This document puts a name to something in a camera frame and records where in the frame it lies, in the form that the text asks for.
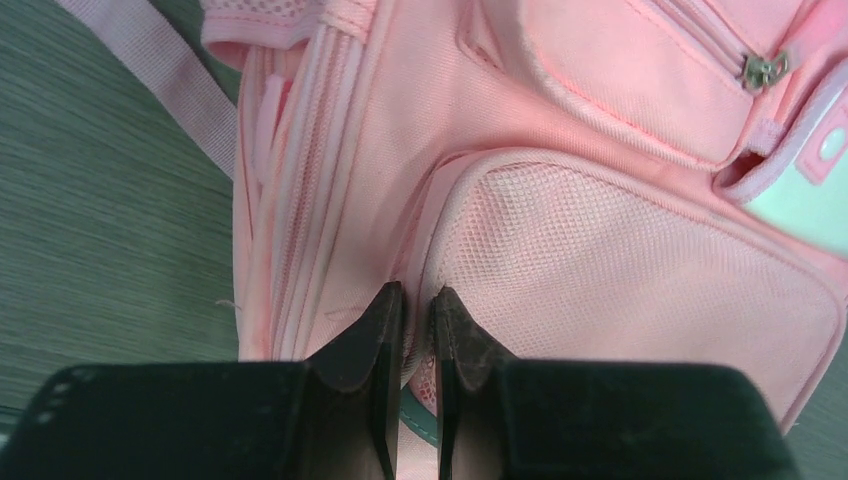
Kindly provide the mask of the pink student backpack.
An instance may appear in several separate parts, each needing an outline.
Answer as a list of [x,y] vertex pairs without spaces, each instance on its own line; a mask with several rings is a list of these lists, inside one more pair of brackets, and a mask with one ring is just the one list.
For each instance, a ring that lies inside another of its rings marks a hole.
[[503,475],[728,478],[847,323],[843,1],[67,1],[231,179],[238,357],[405,297],[397,479],[438,475],[430,303],[514,355]]

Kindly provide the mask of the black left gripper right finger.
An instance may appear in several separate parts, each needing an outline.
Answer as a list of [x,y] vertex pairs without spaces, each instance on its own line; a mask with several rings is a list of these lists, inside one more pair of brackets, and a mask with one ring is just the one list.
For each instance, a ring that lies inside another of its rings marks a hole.
[[442,288],[430,303],[437,379],[438,475],[500,479],[505,425],[498,368],[514,355]]

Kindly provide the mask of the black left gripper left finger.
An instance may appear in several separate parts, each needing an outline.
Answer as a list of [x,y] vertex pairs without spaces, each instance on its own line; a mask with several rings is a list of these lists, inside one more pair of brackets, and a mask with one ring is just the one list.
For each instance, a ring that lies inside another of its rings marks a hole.
[[304,460],[306,479],[394,479],[405,297],[382,286],[362,315],[309,358],[318,391]]

